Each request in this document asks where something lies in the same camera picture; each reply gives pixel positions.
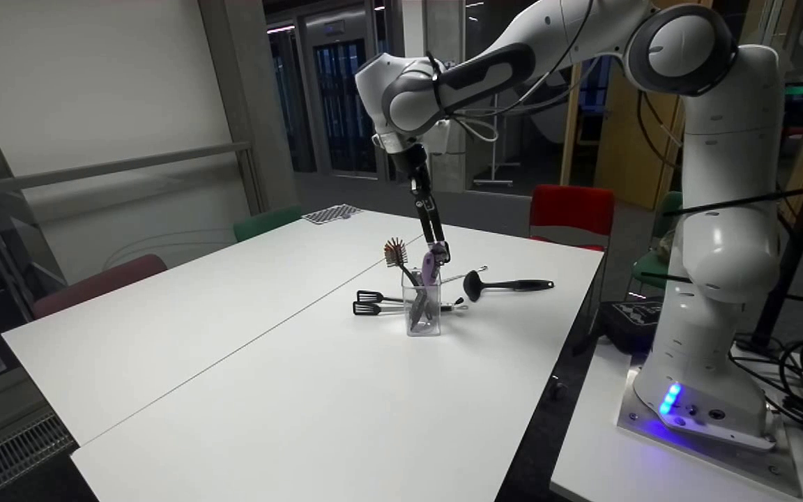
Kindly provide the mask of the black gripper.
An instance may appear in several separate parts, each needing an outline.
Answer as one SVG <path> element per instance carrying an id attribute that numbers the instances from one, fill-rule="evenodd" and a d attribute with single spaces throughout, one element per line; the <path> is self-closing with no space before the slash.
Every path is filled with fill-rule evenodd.
<path id="1" fill-rule="evenodd" d="M 437 247 L 437 255 L 442 259 L 451 259 L 451 250 L 448 250 L 446 237 L 441 237 L 441 227 L 437 227 L 437 211 L 435 211 L 431 181 L 430 181 L 430 171 L 427 171 L 427 153 L 421 148 L 406 148 L 396 156 L 396 164 L 403 171 L 406 181 L 410 181 L 410 192 L 414 198 L 421 233 L 427 241 L 427 257 L 435 257 L 435 247 Z"/>

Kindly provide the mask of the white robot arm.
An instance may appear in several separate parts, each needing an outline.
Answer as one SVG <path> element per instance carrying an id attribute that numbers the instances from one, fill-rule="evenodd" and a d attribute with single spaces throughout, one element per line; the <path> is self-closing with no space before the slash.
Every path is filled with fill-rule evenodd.
<path id="1" fill-rule="evenodd" d="M 464 63 L 379 54 L 353 72 L 353 86 L 377 148 L 410 177 L 430 265 L 442 268 L 451 251 L 424 134 L 587 60 L 614 60 L 633 89 L 679 105 L 661 319 L 633 393 L 671 434 L 767 449 L 767 396 L 729 364 L 729 343 L 780 268 L 774 47 L 738 42 L 699 4 L 533 0 Z"/>

